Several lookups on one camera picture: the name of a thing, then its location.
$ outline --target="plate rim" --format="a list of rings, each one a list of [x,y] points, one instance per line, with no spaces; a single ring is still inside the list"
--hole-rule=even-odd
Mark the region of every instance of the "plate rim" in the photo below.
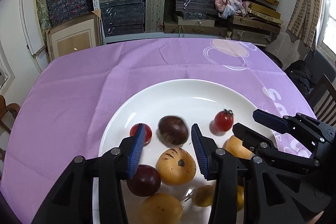
[[[109,122],[107,123],[105,129],[104,129],[104,133],[101,137],[101,140],[100,140],[100,144],[99,144],[99,150],[98,150],[98,157],[102,156],[103,153],[102,153],[102,147],[103,147],[103,143],[105,141],[105,137],[106,137],[106,134],[107,134],[107,131],[108,129],[110,128],[111,126],[111,123],[114,121],[114,119],[116,118],[116,116],[121,112],[121,110],[132,100],[134,99],[133,97],[135,96],[139,96],[141,93],[145,92],[146,90],[148,89],[151,89],[155,86],[158,86],[158,85],[163,85],[164,83],[169,83],[169,82],[178,82],[178,81],[199,81],[199,82],[206,82],[206,83],[210,83],[210,84],[215,84],[215,85],[218,85],[218,86],[221,86],[221,87],[224,87],[228,90],[231,90],[233,91],[234,93],[236,93],[237,95],[245,98],[246,100],[248,100],[256,109],[258,109],[256,107],[255,104],[253,104],[248,98],[246,98],[244,95],[240,94],[239,92],[225,86],[225,85],[222,85],[222,84],[219,84],[219,83],[216,83],[216,82],[212,82],[212,81],[208,81],[208,80],[201,80],[201,79],[192,79],[192,78],[182,78],[182,79],[172,79],[172,80],[167,80],[167,81],[163,81],[163,82],[160,82],[160,83],[156,83],[154,85],[150,85],[142,90],[140,90],[139,92],[135,93],[134,95],[132,95],[129,99],[127,99],[126,102],[124,102],[118,109],[117,111],[112,115],[112,117],[110,118]]]

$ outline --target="black bag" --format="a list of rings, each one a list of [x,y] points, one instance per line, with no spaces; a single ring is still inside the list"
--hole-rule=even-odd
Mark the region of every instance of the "black bag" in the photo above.
[[[301,92],[304,98],[308,96],[316,85],[312,72],[308,68],[307,63],[303,60],[298,60],[292,63],[287,69],[285,69],[285,73]]]

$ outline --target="cherry tomato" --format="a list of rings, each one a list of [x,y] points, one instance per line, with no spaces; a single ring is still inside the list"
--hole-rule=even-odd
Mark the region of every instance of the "cherry tomato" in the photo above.
[[[232,110],[222,110],[215,116],[215,128],[219,132],[226,132],[230,130],[233,125],[233,112]]]
[[[134,126],[132,126],[132,128],[131,128],[131,130],[130,130],[130,132],[129,132],[129,135],[130,136],[134,136],[135,135],[135,133],[136,133],[136,131],[137,131],[137,128],[138,128],[138,123],[137,124],[135,124]],[[145,126],[145,131],[146,131],[146,138],[145,138],[145,144],[148,144],[150,141],[151,141],[151,139],[152,139],[152,130],[151,130],[151,128],[148,126],[148,125],[146,125],[145,123],[143,124],[144,126]]]

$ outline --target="yellow fruit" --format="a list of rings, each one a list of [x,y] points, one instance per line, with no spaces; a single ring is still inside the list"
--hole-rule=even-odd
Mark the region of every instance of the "yellow fruit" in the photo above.
[[[199,187],[193,194],[192,201],[200,207],[208,207],[212,205],[215,187],[212,185],[204,185]]]
[[[196,164],[187,151],[182,148],[171,148],[159,157],[157,170],[164,183],[182,185],[194,178]]]
[[[146,224],[177,224],[183,207],[173,196],[157,193],[142,203],[140,215]]]
[[[237,212],[244,208],[244,187],[237,186]]]
[[[230,152],[233,156],[249,160],[252,157],[252,152],[243,146],[243,142],[232,135],[224,147],[224,149]]]

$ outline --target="table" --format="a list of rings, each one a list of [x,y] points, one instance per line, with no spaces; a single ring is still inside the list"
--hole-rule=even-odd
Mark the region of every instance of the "table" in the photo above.
[[[314,117],[287,75],[246,42],[144,39],[65,55],[51,62],[31,88],[7,147],[0,190],[21,222],[31,223],[75,156],[97,157],[108,121],[128,98],[181,78],[225,85],[279,116]],[[310,155],[290,135],[274,134],[279,150]]]

